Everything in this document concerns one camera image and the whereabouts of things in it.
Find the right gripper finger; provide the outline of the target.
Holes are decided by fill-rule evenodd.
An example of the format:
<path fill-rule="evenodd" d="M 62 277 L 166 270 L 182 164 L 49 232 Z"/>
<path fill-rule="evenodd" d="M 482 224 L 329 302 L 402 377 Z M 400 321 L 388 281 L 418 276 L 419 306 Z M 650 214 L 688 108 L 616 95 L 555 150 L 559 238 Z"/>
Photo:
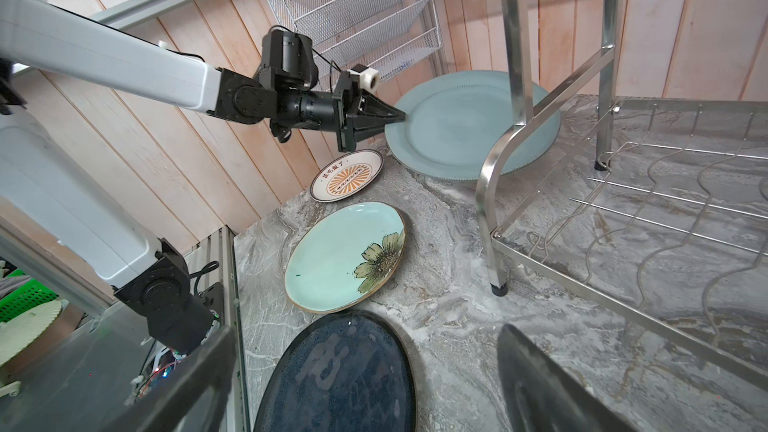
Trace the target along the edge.
<path fill-rule="evenodd" d="M 497 361 L 513 430 L 633 429 L 511 324 L 500 331 Z"/>

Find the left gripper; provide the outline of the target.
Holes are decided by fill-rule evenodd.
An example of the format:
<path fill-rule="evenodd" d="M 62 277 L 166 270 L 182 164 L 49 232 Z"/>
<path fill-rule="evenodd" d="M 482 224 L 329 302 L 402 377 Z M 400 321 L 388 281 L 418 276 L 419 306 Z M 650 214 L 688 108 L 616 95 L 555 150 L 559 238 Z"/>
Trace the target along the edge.
<path fill-rule="evenodd" d="M 347 119 L 347 115 L 355 110 L 357 132 L 383 132 L 387 125 L 402 123 L 407 118 L 403 111 L 379 97 L 362 93 L 360 76 L 350 71 L 341 74 L 332 92 L 279 92 L 277 106 L 276 117 L 272 119 L 272 135 L 280 143 L 287 142 L 294 129 L 332 132 L 340 152 L 357 149 L 355 132 Z"/>

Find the orange sunburst plate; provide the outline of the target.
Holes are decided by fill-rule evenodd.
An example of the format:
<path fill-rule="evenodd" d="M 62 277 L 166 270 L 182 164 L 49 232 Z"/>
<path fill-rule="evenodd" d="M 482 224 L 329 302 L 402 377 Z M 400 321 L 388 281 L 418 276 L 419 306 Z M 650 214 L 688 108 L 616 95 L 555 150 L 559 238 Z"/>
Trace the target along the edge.
<path fill-rule="evenodd" d="M 309 187 L 310 196 L 321 203 L 351 197 L 376 179 L 383 163 L 383 156 L 372 149 L 343 155 L 320 170 Z"/>

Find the grey-green plate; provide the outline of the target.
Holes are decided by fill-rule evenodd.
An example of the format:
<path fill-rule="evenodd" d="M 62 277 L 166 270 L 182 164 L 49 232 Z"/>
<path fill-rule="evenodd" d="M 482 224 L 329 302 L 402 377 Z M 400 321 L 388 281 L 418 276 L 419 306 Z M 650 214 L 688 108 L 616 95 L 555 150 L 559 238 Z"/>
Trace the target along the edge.
<path fill-rule="evenodd" d="M 508 74 L 463 71 L 424 82 L 397 102 L 405 121 L 385 127 L 394 157 L 438 179 L 479 178 L 498 139 L 515 123 Z"/>

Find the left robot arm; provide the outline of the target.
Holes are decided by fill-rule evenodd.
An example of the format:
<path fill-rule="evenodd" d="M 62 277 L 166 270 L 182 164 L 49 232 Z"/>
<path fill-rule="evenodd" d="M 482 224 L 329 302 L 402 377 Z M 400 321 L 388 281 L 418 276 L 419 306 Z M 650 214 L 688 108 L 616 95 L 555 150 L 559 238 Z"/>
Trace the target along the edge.
<path fill-rule="evenodd" d="M 149 334 L 188 354 L 215 323 L 187 248 L 242 230 L 307 185 L 282 144 L 352 152 L 404 120 L 368 66 L 317 89 L 311 39 L 260 40 L 231 0 L 155 21 L 152 41 L 43 0 L 1 0 L 1 196 L 79 256 Z"/>

